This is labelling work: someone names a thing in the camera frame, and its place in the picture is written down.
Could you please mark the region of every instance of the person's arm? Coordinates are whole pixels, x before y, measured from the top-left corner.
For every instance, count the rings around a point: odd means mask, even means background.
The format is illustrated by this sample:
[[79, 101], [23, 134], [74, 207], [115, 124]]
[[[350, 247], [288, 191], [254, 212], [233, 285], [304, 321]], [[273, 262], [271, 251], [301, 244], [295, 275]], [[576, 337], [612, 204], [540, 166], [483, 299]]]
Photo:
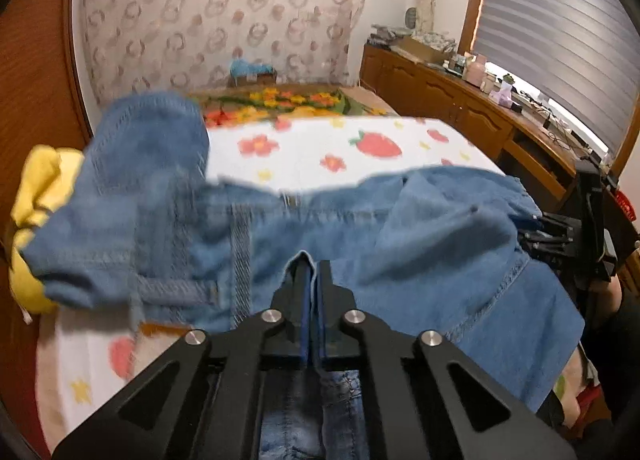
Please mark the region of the person's arm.
[[587, 357], [598, 371], [605, 401], [615, 422], [640, 388], [640, 304], [620, 287], [596, 284], [595, 328], [582, 340]]

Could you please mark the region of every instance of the silver bolt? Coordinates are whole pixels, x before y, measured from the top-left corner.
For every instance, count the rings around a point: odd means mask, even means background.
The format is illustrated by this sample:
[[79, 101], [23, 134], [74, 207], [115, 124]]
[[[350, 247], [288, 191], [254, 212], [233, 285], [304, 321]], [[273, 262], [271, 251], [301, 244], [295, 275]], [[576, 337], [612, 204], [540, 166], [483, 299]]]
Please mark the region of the silver bolt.
[[282, 319], [282, 312], [274, 308], [269, 308], [262, 312], [262, 316], [260, 317], [265, 323], [277, 323]]
[[357, 325], [362, 323], [366, 318], [366, 316], [364, 315], [364, 312], [361, 312], [360, 310], [348, 310], [347, 312], [344, 313], [344, 318], [349, 323]]
[[438, 346], [442, 342], [442, 336], [435, 330], [427, 330], [426, 332], [423, 332], [420, 339], [422, 339], [422, 342], [427, 346]]
[[191, 330], [184, 336], [188, 345], [201, 345], [207, 339], [207, 335], [202, 330]]

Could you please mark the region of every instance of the denim shirt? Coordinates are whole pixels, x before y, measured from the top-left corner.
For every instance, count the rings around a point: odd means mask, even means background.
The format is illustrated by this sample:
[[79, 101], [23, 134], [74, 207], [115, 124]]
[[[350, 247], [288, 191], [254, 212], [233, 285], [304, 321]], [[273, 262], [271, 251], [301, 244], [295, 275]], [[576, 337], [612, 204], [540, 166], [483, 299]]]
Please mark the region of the denim shirt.
[[[441, 332], [532, 410], [542, 403], [583, 322], [517, 243], [509, 216], [540, 214], [519, 180], [431, 167], [279, 196], [205, 183], [207, 145], [187, 101], [115, 103], [69, 204], [24, 249], [47, 297], [226, 331], [268, 308], [303, 251], [331, 261], [361, 310]], [[266, 392], [261, 458], [368, 458], [357, 372], [273, 372]]]

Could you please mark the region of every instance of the white bedsheet with strawberries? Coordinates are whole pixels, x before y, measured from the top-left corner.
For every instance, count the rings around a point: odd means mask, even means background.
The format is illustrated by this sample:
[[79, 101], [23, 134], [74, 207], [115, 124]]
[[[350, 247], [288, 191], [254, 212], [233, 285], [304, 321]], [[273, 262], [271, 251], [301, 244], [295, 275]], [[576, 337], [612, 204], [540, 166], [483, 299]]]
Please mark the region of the white bedsheet with strawberries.
[[[272, 191], [352, 186], [373, 175], [426, 166], [501, 173], [456, 130], [434, 119], [279, 120], [211, 129], [209, 140], [209, 181], [226, 178]], [[54, 337], [45, 339], [42, 332], [38, 342], [36, 382], [51, 449], [124, 386], [135, 339], [126, 308], [91, 313], [60, 308], [54, 324]]]
[[468, 166], [502, 173], [436, 119], [324, 117], [209, 130], [210, 182], [225, 178], [275, 191], [355, 185], [382, 173]]

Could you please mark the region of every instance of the gray striped blind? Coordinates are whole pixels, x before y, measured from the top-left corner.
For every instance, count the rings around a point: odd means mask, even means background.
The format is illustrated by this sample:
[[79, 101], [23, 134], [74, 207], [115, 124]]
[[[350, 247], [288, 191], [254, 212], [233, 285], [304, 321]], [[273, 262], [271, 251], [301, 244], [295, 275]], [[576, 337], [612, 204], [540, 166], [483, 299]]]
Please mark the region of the gray striped blind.
[[619, 148], [640, 84], [640, 36], [618, 0], [483, 0], [473, 49]]

